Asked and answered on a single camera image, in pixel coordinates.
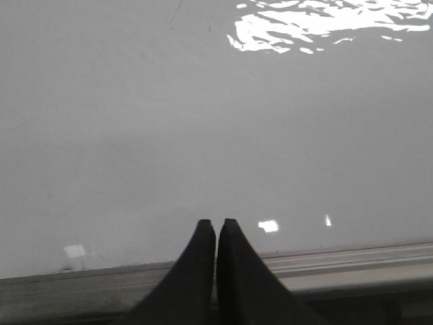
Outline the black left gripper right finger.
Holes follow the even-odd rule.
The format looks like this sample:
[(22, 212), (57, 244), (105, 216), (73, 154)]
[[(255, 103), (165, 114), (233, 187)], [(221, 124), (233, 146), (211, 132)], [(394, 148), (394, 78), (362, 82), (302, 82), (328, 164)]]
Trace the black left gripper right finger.
[(222, 324), (327, 323), (273, 275), (234, 219), (219, 235), (216, 287)]

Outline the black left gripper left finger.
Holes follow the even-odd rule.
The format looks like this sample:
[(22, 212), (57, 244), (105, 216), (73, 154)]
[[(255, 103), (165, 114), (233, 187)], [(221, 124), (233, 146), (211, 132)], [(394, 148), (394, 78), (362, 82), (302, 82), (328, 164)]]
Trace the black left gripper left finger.
[(202, 219), (162, 281), (119, 324), (205, 324), (210, 311), (216, 236)]

